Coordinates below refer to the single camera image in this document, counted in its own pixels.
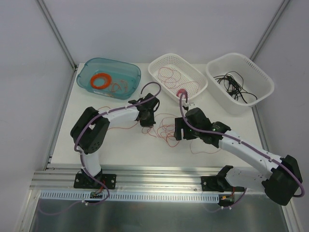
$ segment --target blue transparent container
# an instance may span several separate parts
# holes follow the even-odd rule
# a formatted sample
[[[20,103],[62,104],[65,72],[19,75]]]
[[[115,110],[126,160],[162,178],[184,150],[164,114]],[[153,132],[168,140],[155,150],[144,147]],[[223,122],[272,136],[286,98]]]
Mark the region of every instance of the blue transparent container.
[[[104,89],[93,88],[91,78],[99,73],[111,76],[111,83]],[[117,60],[93,58],[86,62],[82,71],[77,75],[77,84],[88,92],[96,93],[110,98],[128,99],[140,83],[140,69],[134,64]],[[106,80],[98,78],[93,84],[102,86]]]

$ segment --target gray wall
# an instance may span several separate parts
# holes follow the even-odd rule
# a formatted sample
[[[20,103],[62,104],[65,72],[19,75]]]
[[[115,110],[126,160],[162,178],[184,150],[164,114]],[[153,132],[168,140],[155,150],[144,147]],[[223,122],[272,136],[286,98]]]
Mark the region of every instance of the gray wall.
[[[0,1],[0,231],[46,157],[72,69],[35,0]]]
[[[275,82],[274,93],[258,105],[270,150],[294,156],[307,194],[295,199],[309,231],[309,1],[293,0],[255,61]]]
[[[250,56],[282,0],[45,0],[76,62]]]

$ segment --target orange ring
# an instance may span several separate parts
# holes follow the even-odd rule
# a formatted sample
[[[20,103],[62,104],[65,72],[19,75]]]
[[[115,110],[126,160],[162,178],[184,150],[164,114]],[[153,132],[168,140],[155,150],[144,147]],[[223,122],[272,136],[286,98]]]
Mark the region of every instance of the orange ring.
[[[101,78],[105,81],[105,83],[101,86],[96,86],[94,84],[95,80],[97,80],[98,78]],[[112,82],[112,77],[111,75],[107,74],[107,73],[98,73],[96,75],[94,75],[91,80],[90,80],[90,84],[92,88],[96,88],[96,89],[104,89],[107,88]]]

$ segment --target white container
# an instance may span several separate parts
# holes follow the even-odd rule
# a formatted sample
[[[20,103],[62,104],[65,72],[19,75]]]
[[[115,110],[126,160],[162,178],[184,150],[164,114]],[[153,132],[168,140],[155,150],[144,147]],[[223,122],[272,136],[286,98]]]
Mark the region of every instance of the white container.
[[[165,93],[176,102],[182,89],[188,92],[191,100],[208,85],[207,78],[191,64],[176,54],[165,54],[148,66],[148,72],[157,81]]]
[[[223,86],[218,84],[214,77],[236,71],[243,77],[243,89],[257,96],[257,99],[248,94],[245,103],[242,99],[233,99]],[[268,97],[274,91],[274,82],[249,58],[239,53],[229,53],[217,58],[206,65],[206,74],[209,79],[208,91],[218,103],[230,114],[239,115],[258,102]],[[241,78],[232,73],[235,80],[241,84]]]

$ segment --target table surface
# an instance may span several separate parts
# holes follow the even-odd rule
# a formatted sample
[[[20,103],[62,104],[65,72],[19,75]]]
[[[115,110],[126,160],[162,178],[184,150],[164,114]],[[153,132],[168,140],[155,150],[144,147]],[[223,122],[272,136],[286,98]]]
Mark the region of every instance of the table surface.
[[[141,88],[146,83],[152,81],[152,78],[147,70],[148,64],[139,63],[136,65],[141,70],[141,80],[138,89],[130,99],[137,100],[140,98]],[[83,63],[79,65],[77,73],[82,70],[83,66]],[[205,75],[204,64],[193,66]],[[156,85],[149,85],[145,89],[146,94],[148,92],[155,94],[156,91]],[[161,115],[155,118],[157,124],[154,126],[154,129],[158,129],[161,120],[168,117],[168,115],[164,114],[173,114],[177,117],[181,116],[178,103],[172,100],[167,94],[162,91],[158,98],[160,99],[160,107],[155,115]],[[261,146],[252,110],[248,110],[239,116],[230,115],[224,111],[207,89],[193,99],[193,102],[203,110],[204,114],[212,122],[221,121],[231,127],[241,137]],[[123,106],[126,103],[127,101],[124,100],[89,93],[85,89],[80,88],[76,81],[74,81],[51,164],[80,164],[79,155],[73,149],[74,142],[70,136],[70,131],[87,107],[93,106],[95,109],[99,109],[103,106],[109,106],[110,108],[115,108]],[[166,123],[173,123],[173,119],[166,118]],[[135,122],[128,122],[119,126],[129,128],[134,124]],[[217,148],[202,143],[200,139],[191,141],[181,140],[177,146],[170,147],[164,139],[143,134],[141,131],[142,127],[139,124],[128,130],[108,130],[103,145],[99,149],[100,164],[160,167],[249,166],[249,164],[243,162],[235,155],[223,150],[218,151]]]

